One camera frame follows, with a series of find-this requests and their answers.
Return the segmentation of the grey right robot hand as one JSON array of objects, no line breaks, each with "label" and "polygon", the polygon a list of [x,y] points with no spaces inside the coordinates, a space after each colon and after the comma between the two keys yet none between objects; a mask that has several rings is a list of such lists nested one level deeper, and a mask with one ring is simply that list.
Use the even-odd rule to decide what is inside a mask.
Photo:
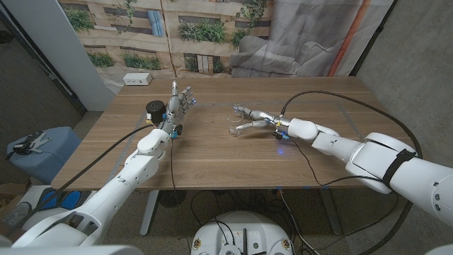
[{"label": "grey right robot hand", "polygon": [[278,130],[287,131],[289,127],[290,119],[279,115],[273,115],[261,110],[251,110],[243,106],[234,106],[234,111],[240,113],[244,118],[250,119],[251,122],[230,127],[229,131],[231,134],[239,135],[243,130],[249,128],[265,128],[267,126],[272,126]]}]

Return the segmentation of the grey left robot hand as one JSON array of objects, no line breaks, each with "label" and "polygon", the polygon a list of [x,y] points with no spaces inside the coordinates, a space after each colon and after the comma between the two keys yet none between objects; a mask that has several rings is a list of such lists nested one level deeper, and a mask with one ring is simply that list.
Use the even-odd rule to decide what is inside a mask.
[{"label": "grey left robot hand", "polygon": [[191,87],[188,86],[183,91],[178,91],[176,80],[172,82],[172,96],[168,102],[166,109],[166,119],[161,126],[161,129],[168,134],[173,132],[173,129],[183,122],[185,114],[196,103]]}]

